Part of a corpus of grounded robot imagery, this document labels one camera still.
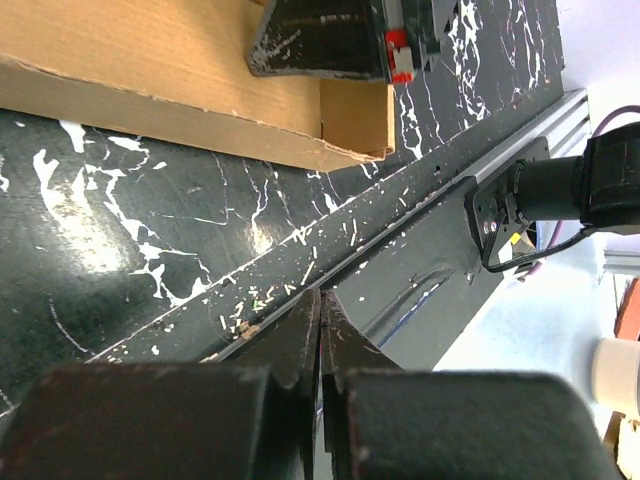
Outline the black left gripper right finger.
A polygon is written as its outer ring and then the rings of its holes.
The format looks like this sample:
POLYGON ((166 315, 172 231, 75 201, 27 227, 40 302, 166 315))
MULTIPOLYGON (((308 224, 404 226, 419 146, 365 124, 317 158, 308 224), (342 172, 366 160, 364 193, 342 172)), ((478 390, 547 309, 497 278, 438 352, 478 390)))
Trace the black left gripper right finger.
POLYGON ((321 297, 324 442, 338 479, 616 479, 591 415, 540 372, 407 371, 321 297))

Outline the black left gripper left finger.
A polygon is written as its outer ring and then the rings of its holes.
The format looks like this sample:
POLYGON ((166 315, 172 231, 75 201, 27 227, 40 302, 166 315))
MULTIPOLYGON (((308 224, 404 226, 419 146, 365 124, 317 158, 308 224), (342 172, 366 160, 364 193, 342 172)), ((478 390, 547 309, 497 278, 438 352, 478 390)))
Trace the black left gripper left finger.
POLYGON ((5 479, 309 479, 320 293, 233 360, 68 364, 1 440, 5 479))

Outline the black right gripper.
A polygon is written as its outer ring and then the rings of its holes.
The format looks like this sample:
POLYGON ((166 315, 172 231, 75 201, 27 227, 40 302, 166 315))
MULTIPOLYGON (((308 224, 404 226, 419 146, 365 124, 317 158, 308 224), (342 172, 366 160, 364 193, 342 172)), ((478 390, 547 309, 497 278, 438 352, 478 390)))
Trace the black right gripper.
POLYGON ((257 77, 409 84, 434 69, 460 11, 452 0, 268 1, 246 61, 257 77))

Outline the brown cardboard box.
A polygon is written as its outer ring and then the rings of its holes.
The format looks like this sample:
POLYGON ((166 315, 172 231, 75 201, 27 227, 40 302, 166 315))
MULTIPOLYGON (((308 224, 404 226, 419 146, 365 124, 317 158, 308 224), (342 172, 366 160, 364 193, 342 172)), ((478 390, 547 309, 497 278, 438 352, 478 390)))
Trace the brown cardboard box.
POLYGON ((395 149, 381 83, 257 78, 259 1, 5 1, 4 108, 330 172, 395 149))

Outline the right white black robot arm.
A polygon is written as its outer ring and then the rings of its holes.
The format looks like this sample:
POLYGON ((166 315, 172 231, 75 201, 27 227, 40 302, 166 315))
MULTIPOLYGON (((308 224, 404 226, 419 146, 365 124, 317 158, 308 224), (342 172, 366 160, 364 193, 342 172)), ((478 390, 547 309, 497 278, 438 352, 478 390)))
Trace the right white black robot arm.
MULTIPOLYGON (((246 62, 255 77, 308 76, 411 84, 440 62, 463 23, 460 1, 268 1, 246 62)), ((493 273, 536 262, 600 231, 639 230, 639 126, 592 137, 584 153, 517 159, 467 197, 483 267, 493 273), (581 230, 542 251, 494 264, 498 236, 515 225, 578 220, 581 230)))

